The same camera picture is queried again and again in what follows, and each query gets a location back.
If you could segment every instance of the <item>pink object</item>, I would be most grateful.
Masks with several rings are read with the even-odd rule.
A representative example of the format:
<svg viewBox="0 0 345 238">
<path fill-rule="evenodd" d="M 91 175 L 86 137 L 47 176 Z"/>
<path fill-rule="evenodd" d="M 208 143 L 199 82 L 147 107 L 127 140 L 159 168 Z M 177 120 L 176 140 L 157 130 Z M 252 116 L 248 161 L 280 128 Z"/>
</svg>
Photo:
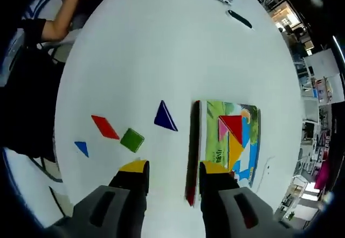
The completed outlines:
<svg viewBox="0 0 345 238">
<path fill-rule="evenodd" d="M 318 190 L 322 190 L 328 180 L 329 177 L 329 163 L 328 160 L 324 161 L 321 165 L 320 172 L 316 176 L 315 187 Z"/>
<path fill-rule="evenodd" d="M 218 118 L 218 140 L 222 141 L 227 132 L 228 132 L 227 126 L 224 124 L 224 122 L 220 118 Z"/>
</svg>

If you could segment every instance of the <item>person's arm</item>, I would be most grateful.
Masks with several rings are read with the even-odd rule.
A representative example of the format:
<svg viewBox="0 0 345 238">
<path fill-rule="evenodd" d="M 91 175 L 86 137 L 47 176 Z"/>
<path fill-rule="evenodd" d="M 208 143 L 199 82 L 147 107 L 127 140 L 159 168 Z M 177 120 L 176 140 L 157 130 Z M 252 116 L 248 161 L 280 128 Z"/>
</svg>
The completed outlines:
<svg viewBox="0 0 345 238">
<path fill-rule="evenodd" d="M 54 21 L 46 21 L 42 31 L 42 41 L 59 41 L 68 34 L 78 0 L 64 0 Z"/>
</svg>

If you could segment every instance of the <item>green square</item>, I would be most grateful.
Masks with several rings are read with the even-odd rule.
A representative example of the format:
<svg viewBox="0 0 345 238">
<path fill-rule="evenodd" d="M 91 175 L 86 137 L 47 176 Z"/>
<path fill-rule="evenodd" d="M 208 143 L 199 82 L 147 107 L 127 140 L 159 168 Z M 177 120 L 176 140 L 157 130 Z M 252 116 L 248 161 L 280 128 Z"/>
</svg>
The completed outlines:
<svg viewBox="0 0 345 238">
<path fill-rule="evenodd" d="M 144 142 L 144 137 L 129 128 L 121 139 L 120 143 L 127 147 L 130 151 L 136 153 Z"/>
</svg>

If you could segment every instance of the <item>red triangle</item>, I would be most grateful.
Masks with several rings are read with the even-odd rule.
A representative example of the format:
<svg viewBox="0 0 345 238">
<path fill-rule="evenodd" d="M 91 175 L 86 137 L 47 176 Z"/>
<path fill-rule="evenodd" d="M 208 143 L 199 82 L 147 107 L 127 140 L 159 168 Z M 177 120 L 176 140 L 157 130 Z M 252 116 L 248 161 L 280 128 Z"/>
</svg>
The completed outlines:
<svg viewBox="0 0 345 238">
<path fill-rule="evenodd" d="M 242 116 L 219 116 L 227 129 L 234 135 L 237 141 L 242 144 Z"/>
<path fill-rule="evenodd" d="M 106 118 L 95 115 L 91 115 L 91 117 L 104 137 L 120 139 Z"/>
</svg>

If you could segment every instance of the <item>white table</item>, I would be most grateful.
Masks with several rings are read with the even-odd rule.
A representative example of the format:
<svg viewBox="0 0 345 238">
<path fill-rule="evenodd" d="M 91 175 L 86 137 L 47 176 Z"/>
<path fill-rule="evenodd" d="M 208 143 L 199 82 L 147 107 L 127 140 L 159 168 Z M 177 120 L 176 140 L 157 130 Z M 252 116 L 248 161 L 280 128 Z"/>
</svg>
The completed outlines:
<svg viewBox="0 0 345 238">
<path fill-rule="evenodd" d="M 200 210 L 183 199 L 191 104 L 218 99 L 261 109 L 261 145 L 253 190 L 276 209 L 296 165 L 302 107 L 297 74 L 278 29 L 256 0 L 226 15 L 217 0 L 104 0 L 67 60 L 57 99 L 58 163 L 73 204 L 107 185 L 120 166 L 150 161 L 143 237 L 204 234 Z M 165 100 L 178 132 L 153 124 Z M 145 137 L 135 154 L 104 138 L 91 115 L 122 136 Z M 74 145 L 86 141 L 89 158 Z"/>
</svg>

